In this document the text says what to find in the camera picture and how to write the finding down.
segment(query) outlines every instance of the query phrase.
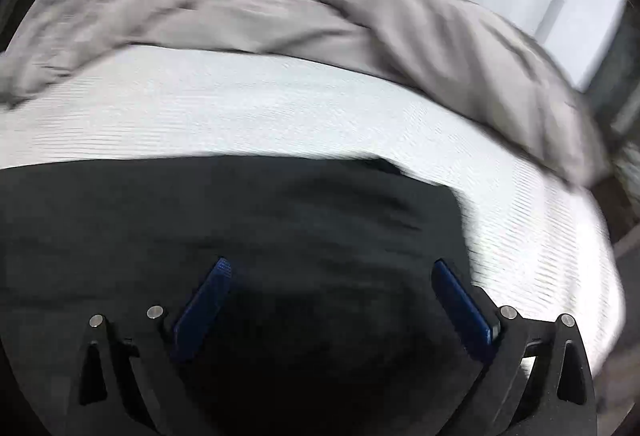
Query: black fabric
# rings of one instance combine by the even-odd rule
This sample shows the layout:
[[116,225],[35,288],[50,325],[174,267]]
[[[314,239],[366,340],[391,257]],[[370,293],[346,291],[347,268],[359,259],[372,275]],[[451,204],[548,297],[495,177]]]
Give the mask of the black fabric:
[[440,257],[469,276],[456,199],[383,160],[11,168],[0,236],[0,336],[54,435],[88,318],[133,333],[219,256],[232,291],[182,373],[223,434],[434,434],[479,371],[430,286]]

